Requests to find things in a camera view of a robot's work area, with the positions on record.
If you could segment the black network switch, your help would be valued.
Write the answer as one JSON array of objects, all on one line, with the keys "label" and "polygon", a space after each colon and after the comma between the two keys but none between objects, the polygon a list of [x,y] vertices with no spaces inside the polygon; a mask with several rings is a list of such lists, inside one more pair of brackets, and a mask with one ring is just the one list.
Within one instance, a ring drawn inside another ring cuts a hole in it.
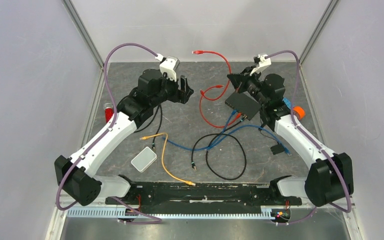
[{"label": "black network switch", "polygon": [[261,105],[245,93],[233,92],[225,104],[240,113],[245,119],[251,120],[261,109]]}]

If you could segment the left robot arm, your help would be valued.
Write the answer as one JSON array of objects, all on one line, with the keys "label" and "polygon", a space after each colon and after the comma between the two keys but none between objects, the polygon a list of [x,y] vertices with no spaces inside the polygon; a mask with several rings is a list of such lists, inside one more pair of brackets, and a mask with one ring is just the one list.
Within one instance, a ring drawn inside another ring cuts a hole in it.
[{"label": "left robot arm", "polygon": [[98,169],[125,138],[153,115],[157,106],[165,101],[185,104],[193,93],[184,75],[172,81],[158,69],[144,70],[137,87],[121,99],[108,123],[70,157],[60,155],[55,160],[58,184],[55,202],[60,203],[61,192],[65,192],[82,206],[109,197],[118,197],[125,204],[133,203],[137,191],[131,187],[130,180],[99,176]]}]

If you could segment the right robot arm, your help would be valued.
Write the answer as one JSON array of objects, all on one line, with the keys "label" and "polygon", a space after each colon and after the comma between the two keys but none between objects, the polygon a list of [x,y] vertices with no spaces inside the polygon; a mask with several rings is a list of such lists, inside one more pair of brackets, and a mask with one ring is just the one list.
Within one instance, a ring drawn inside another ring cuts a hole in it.
[{"label": "right robot arm", "polygon": [[354,192],[351,157],[326,147],[305,129],[299,113],[284,102],[283,77],[271,73],[260,81],[260,74],[251,71],[246,67],[240,73],[227,75],[235,92],[225,104],[249,119],[259,114],[262,124],[286,140],[308,167],[306,177],[287,175],[272,180],[269,199],[282,204],[289,197],[305,198],[322,207],[344,198],[346,211],[350,212]]}]

